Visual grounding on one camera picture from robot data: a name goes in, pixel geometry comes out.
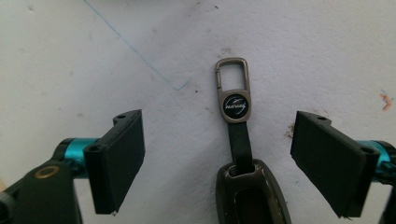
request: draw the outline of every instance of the carabiner clip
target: carabiner clip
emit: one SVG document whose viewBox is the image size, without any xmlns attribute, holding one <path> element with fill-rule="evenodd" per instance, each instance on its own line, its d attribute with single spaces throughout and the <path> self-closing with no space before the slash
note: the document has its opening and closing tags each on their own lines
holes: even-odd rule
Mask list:
<svg viewBox="0 0 396 224">
<path fill-rule="evenodd" d="M 239 64 L 242 66 L 245 89 L 223 91 L 221 87 L 220 68 L 223 65 Z M 243 58 L 226 58 L 218 61 L 215 68 L 218 85 L 219 107 L 221 115 L 229 123 L 239 123 L 250 118 L 251 97 L 248 81 L 248 63 Z"/>
</svg>

